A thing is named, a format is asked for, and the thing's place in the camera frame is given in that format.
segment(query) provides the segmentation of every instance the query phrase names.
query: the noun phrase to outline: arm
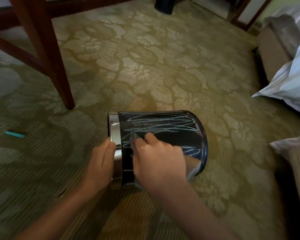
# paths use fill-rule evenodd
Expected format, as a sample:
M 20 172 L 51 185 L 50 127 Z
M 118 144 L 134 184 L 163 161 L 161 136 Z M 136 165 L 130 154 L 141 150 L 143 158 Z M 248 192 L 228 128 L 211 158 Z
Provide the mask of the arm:
M 150 196 L 192 240 L 235 240 L 186 180 L 182 149 L 151 133 L 135 141 L 133 172 Z
M 107 139 L 95 147 L 80 185 L 55 207 L 23 230 L 14 240 L 59 239 L 86 202 L 107 186 L 113 174 L 116 145 Z

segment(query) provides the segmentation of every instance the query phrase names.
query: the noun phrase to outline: silver metal rim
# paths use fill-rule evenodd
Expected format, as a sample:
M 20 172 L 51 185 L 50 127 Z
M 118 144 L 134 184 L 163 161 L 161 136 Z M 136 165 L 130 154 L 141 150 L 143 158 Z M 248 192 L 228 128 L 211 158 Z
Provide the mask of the silver metal rim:
M 108 123 L 110 141 L 113 141 L 116 145 L 113 162 L 113 176 L 110 188 L 112 190 L 118 190 L 121 188 L 122 183 L 122 151 L 118 112 L 108 113 Z

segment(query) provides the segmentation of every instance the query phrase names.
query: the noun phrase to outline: teal chalk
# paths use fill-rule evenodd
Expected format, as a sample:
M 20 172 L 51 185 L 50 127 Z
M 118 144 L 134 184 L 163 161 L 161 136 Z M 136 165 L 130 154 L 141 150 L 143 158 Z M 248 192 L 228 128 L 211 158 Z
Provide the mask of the teal chalk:
M 19 138 L 24 138 L 26 135 L 23 135 L 23 134 L 19 134 L 19 133 L 16 133 L 16 132 L 12 132 L 12 131 L 5 131 L 4 132 L 5 134 L 9 135 L 9 136 L 15 136 L 15 137 L 19 137 Z

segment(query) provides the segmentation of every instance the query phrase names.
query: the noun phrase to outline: dark cylindrical bin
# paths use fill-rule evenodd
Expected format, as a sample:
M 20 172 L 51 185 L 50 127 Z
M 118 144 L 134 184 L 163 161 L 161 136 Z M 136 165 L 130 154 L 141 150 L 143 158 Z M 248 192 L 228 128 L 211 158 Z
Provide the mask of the dark cylindrical bin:
M 184 155 L 201 161 L 202 172 L 208 156 L 208 140 L 200 120 L 191 112 L 110 112 L 108 114 L 108 136 L 116 143 L 114 173 L 111 187 L 134 184 L 132 155 L 129 139 L 133 133 L 144 138 L 151 132 L 158 140 L 180 146 Z
M 156 0 L 154 8 L 165 14 L 172 14 L 174 3 L 176 0 Z

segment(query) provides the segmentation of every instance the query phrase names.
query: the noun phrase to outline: patterned carpet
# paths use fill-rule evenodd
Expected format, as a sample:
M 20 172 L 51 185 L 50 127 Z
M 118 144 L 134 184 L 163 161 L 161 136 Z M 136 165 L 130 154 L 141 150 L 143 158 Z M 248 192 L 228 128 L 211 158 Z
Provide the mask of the patterned carpet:
M 300 117 L 260 88 L 255 38 L 195 4 L 173 15 L 135 0 L 53 20 L 76 108 L 64 108 L 48 77 L 0 51 L 0 240 L 10 239 L 71 189 L 108 111 L 190 110 L 209 140 L 192 182 L 243 239 L 286 239 L 268 143 L 300 136 Z M 22 28 L 0 33 L 32 51 Z M 26 133 L 23 139 L 5 130 Z M 107 191 L 64 239 L 186 239 L 146 193 Z

